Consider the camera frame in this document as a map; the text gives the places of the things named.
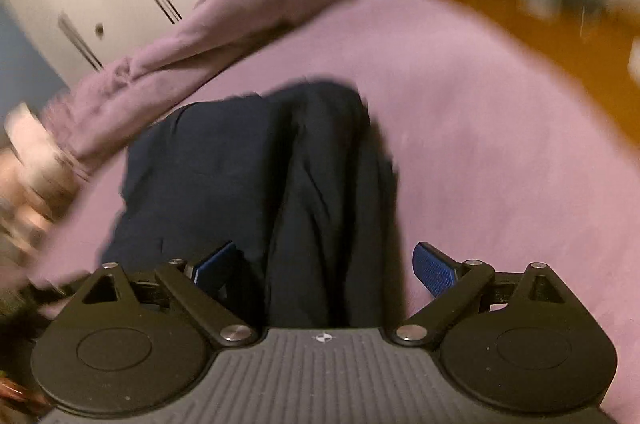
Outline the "dark navy garment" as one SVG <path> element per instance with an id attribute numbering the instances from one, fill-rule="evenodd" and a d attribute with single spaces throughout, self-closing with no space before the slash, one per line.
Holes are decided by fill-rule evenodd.
<path id="1" fill-rule="evenodd" d="M 134 140 L 125 208 L 102 257 L 129 272 L 198 260 L 253 326 L 372 328 L 384 320 L 396 180 L 354 88 L 312 80 L 198 102 Z"/>

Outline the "purple bed sheet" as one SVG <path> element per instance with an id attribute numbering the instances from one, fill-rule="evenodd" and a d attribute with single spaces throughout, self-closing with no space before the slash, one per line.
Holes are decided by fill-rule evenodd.
<path id="1" fill-rule="evenodd" d="M 639 155 L 554 66 L 450 0 L 340 0 L 225 70 L 200 100 L 325 72 L 348 80 L 399 168 L 401 241 L 506 268 L 542 260 L 616 346 L 605 398 L 639 418 Z"/>

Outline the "white plush toy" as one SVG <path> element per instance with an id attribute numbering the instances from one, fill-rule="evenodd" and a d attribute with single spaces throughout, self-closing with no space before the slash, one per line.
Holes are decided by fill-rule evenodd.
<path id="1" fill-rule="evenodd" d="M 46 201 L 76 196 L 81 180 L 75 160 L 58 146 L 26 103 L 8 113 L 4 129 L 20 162 L 18 179 L 29 192 Z"/>

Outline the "purple rolled duvet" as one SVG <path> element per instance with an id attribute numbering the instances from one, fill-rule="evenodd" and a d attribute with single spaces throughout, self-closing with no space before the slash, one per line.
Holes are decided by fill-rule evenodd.
<path id="1" fill-rule="evenodd" d="M 235 61 L 340 0 L 198 0 L 166 35 L 51 99 L 43 126 L 87 179 Z"/>

